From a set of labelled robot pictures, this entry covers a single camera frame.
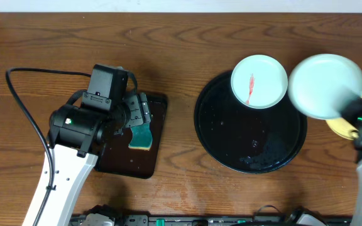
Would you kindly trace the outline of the yellow plate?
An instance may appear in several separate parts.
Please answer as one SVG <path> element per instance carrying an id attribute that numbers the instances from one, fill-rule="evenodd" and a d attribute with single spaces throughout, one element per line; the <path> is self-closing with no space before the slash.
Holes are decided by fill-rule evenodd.
<path id="1" fill-rule="evenodd" d="M 358 97 L 362 98 L 362 94 L 346 94 L 342 98 L 340 98 L 336 104 L 336 110 L 339 116 L 337 118 L 328 119 L 326 121 L 329 128 L 335 132 L 338 136 L 341 136 L 345 139 L 355 140 L 362 137 L 362 133 L 359 134 L 357 130 L 345 119 L 341 117 L 342 108 L 353 99 L 357 99 Z"/>

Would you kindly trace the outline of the green yellow sponge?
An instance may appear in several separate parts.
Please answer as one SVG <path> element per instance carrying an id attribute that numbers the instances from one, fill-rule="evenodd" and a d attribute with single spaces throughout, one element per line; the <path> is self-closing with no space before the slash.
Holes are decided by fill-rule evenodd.
<path id="1" fill-rule="evenodd" d="M 150 123 L 142 124 L 131 128 L 132 139 L 128 144 L 130 149 L 149 151 L 153 143 L 153 136 L 150 131 Z"/>

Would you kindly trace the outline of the light green plate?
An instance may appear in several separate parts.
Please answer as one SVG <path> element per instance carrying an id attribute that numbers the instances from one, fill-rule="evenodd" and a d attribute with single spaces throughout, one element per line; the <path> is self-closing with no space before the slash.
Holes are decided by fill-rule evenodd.
<path id="1" fill-rule="evenodd" d="M 308 117 L 339 118 L 351 101 L 362 96 L 362 70 L 340 55 L 310 56 L 290 74 L 288 96 L 294 107 Z"/>
<path id="2" fill-rule="evenodd" d="M 237 100 L 253 109 L 267 109 L 285 96 L 288 77 L 284 67 L 267 55 L 242 59 L 231 74 L 231 90 Z"/>

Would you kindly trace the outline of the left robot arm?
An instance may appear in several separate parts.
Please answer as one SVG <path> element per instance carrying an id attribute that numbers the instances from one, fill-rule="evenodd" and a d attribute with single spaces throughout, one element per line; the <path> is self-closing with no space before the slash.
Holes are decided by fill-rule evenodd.
<path id="1" fill-rule="evenodd" d="M 67 225 L 92 170 L 153 170 L 157 145 L 144 93 L 80 90 L 50 117 L 43 171 L 24 225 Z"/>

